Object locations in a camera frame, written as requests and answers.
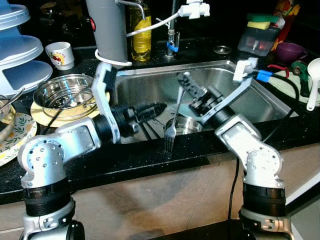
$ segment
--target plastic bottle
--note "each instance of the plastic bottle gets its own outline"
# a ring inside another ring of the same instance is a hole
[[[138,8],[129,7],[130,32],[151,26],[151,14],[150,9],[146,4],[146,0],[135,0],[135,2],[143,6],[145,20],[142,19],[141,12]],[[151,30],[139,33],[130,38],[133,60],[140,62],[148,61],[151,56]]]

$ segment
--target purple cup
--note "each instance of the purple cup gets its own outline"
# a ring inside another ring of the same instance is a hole
[[[289,42],[279,43],[275,53],[283,64],[292,64],[294,61],[303,59],[308,55],[302,46]]]

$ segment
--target mug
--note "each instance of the mug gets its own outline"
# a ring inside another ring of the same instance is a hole
[[[45,47],[46,54],[52,64],[59,70],[72,69],[75,66],[75,57],[68,42],[54,42]]]
[[[294,61],[305,58],[308,53],[300,45],[282,42],[276,47],[276,56],[279,61],[283,64],[292,64]]]

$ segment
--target stainless steel sink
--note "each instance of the stainless steel sink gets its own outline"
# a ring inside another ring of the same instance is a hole
[[[173,117],[172,106],[176,103],[179,84],[175,77],[189,71],[192,78],[204,87],[214,86],[224,96],[229,95],[237,88],[233,84],[233,72],[236,65],[227,60],[202,62],[195,64],[145,68],[120,71],[115,82],[113,101],[115,104],[136,105],[140,103],[162,102],[168,107],[157,119],[165,124]],[[183,103],[192,99],[188,94],[183,98]],[[282,119],[290,108],[266,90],[259,83],[253,81],[250,89],[237,99],[231,108],[236,113],[242,113],[252,123]],[[149,122],[154,130],[163,136],[163,127],[154,121]],[[124,142],[144,141],[145,135],[139,131],[133,138]]]

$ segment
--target yellow sponge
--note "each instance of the yellow sponge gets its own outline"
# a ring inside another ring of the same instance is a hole
[[[261,21],[261,22],[248,21],[247,26],[250,28],[267,30],[270,26],[270,22],[269,21]]]

